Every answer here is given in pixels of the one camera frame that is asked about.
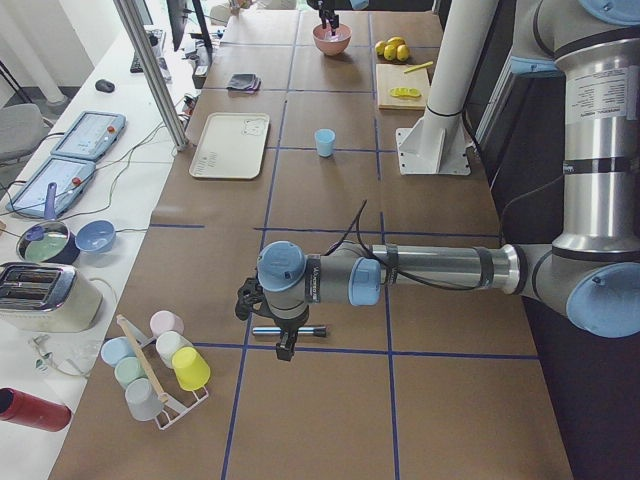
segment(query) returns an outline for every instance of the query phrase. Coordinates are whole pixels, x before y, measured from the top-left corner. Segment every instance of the blue bowl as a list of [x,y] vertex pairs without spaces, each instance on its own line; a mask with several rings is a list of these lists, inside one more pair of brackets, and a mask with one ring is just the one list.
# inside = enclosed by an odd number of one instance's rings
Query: blue bowl
[[116,229],[107,220],[87,223],[76,234],[76,247],[83,252],[104,253],[111,250],[116,240]]

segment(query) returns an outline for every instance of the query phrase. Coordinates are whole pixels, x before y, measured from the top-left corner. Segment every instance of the lemon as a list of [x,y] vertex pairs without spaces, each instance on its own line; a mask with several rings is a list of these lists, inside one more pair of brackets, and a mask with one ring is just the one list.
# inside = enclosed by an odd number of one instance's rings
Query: lemon
[[398,48],[399,45],[404,45],[407,42],[404,41],[402,37],[391,37],[387,40],[387,45],[393,45],[395,48]]
[[387,42],[385,42],[384,40],[380,40],[378,43],[376,43],[376,54],[384,55],[384,48],[386,46],[387,46]]
[[384,47],[384,58],[385,60],[393,61],[396,59],[396,47],[393,45],[387,45]]
[[411,51],[407,45],[398,45],[396,49],[396,57],[401,62],[406,62],[409,56],[411,55]]

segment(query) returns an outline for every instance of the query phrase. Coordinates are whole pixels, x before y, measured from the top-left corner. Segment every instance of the white tray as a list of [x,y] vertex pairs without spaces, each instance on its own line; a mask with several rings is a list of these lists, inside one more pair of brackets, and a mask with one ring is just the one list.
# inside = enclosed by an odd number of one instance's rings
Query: white tray
[[266,113],[212,113],[202,130],[189,173],[195,178],[257,177],[268,130]]

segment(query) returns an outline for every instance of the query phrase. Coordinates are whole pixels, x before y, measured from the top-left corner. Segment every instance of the white desk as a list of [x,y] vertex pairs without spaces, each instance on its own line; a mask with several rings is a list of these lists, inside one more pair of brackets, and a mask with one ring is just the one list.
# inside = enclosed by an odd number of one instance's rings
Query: white desk
[[[127,126],[119,141],[101,159],[98,166],[122,157],[131,147],[139,143],[160,122],[161,117],[142,74],[131,74],[129,65],[133,47],[122,33],[96,66],[91,76],[67,107],[51,132],[64,132],[84,110],[122,113],[127,117]],[[174,103],[185,93],[194,93],[190,67],[179,59],[179,53],[165,52],[172,74],[168,85]],[[98,92],[95,81],[106,78],[116,85],[113,93]],[[27,163],[19,180],[27,180],[46,160],[49,151],[59,137],[46,140]],[[66,215],[89,212],[107,205],[109,190],[114,178],[125,167],[125,160],[100,170],[85,193]],[[158,131],[151,143],[133,153],[129,168],[118,180],[111,207],[101,213],[82,215],[66,221],[71,231],[77,232],[86,223],[96,219],[108,219],[117,230],[145,229],[162,192],[173,162],[173,143],[166,131]],[[15,195],[18,187],[10,192]],[[5,197],[0,211],[5,212]],[[3,215],[9,232],[21,235],[37,220]],[[99,346],[113,318],[117,299],[122,293],[131,267],[144,238],[144,232],[122,232],[117,234],[113,249],[102,255],[80,254],[76,266],[87,278],[99,277],[113,287],[113,292],[102,282],[95,282],[103,294],[103,302],[91,327],[73,334],[49,334],[45,346],[53,352],[56,363],[73,371],[63,363],[71,358],[79,366],[90,368],[95,361]],[[19,261],[16,254],[17,238],[8,234],[0,236],[0,263]],[[28,339],[37,333],[21,331],[10,324],[0,322],[0,386],[62,402],[72,410],[78,405],[86,381],[81,377],[67,377],[57,372],[45,376],[35,370],[35,353],[28,346]],[[68,427],[56,433],[0,422],[0,478],[3,480],[39,480],[49,476],[60,452]]]

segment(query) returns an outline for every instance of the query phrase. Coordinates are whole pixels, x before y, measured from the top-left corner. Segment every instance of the toaster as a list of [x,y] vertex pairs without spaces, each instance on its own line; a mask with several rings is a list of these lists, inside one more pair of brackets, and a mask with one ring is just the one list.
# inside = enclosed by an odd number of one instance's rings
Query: toaster
[[0,268],[0,319],[21,330],[85,330],[102,302],[100,291],[70,265],[11,262]]

